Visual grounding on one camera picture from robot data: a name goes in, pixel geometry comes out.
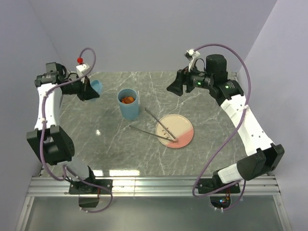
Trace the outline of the light blue round lid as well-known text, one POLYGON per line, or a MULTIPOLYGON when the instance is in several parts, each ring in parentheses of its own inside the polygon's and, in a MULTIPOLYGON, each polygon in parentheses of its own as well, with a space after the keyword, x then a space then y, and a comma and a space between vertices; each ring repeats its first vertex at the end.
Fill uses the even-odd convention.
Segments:
POLYGON ((93 80, 90 83, 91 87, 100 95, 103 91, 103 84, 99 80, 93 80))

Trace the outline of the light blue cylindrical container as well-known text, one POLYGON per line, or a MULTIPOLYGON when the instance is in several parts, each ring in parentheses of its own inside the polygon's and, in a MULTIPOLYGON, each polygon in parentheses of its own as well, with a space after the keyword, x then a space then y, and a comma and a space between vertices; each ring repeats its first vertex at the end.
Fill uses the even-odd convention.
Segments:
POLYGON ((134 120, 139 116, 139 96, 133 89, 123 89, 117 95, 119 108, 122 116, 127 120, 134 120), (135 102, 131 104, 123 104, 121 99, 127 96, 131 96, 135 99, 135 102))

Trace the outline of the steel serving tongs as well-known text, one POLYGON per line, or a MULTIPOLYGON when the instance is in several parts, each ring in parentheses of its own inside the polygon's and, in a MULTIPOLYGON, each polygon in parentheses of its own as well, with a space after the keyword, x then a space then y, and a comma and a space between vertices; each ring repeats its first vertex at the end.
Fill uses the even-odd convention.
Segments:
POLYGON ((157 122, 155 133, 147 132, 133 125, 129 125, 129 127, 135 131, 154 136, 161 140, 165 140, 170 143, 177 143, 178 142, 177 137, 169 130, 169 128, 166 127, 149 109, 147 109, 146 107, 144 109, 145 109, 145 112, 149 114, 157 122))

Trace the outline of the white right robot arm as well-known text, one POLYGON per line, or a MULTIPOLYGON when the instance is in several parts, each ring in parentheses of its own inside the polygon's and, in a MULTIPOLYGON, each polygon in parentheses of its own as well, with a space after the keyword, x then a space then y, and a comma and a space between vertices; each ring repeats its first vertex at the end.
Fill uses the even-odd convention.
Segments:
POLYGON ((204 69, 200 71, 195 64, 199 55, 197 51, 185 53, 190 63, 177 72, 175 81, 167 87, 167 91, 181 96, 183 86, 186 86, 186 93, 195 88, 209 90, 211 97, 234 124, 247 156, 213 174, 212 188, 220 193, 232 182, 252 180, 275 170, 284 155, 284 148, 267 136, 246 103, 246 95, 239 83, 229 79, 225 57, 220 54, 207 56, 204 69))

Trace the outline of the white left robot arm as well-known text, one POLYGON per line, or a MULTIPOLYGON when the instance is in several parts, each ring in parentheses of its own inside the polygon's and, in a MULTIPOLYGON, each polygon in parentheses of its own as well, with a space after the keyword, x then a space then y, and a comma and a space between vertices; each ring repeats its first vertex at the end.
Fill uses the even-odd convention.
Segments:
POLYGON ((47 63, 46 73, 38 75, 35 86, 39 95, 38 118, 26 140, 44 168, 61 166, 58 181, 70 183, 71 192, 91 194, 100 192, 93 171, 75 156, 72 139, 60 126, 60 109, 64 95, 76 95, 81 101, 99 98, 103 85, 88 77, 75 82, 72 73, 59 63, 47 63))

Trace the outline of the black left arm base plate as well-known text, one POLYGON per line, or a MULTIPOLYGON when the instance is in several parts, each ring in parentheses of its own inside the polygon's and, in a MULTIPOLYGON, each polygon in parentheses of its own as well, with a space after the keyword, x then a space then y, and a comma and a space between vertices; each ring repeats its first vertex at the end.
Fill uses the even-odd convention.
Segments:
POLYGON ((113 180, 111 179, 96 179, 95 186, 85 184, 81 181, 71 181, 68 193, 71 195, 86 195, 86 194, 110 194, 112 192, 113 180))

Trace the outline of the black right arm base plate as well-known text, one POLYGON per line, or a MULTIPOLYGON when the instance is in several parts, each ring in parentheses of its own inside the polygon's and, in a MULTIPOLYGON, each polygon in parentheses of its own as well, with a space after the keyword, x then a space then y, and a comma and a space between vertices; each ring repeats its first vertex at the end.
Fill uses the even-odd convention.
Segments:
MULTIPOLYGON (((225 187, 228 184, 224 184, 221 182, 220 179, 215 178, 201 178, 197 183, 197 189, 199 194, 206 194, 209 192, 212 192, 214 190, 217 190, 219 188, 225 187)), ((240 193, 240 186, 238 183, 235 183, 234 185, 224 188, 220 191, 217 191, 216 193, 240 193)))

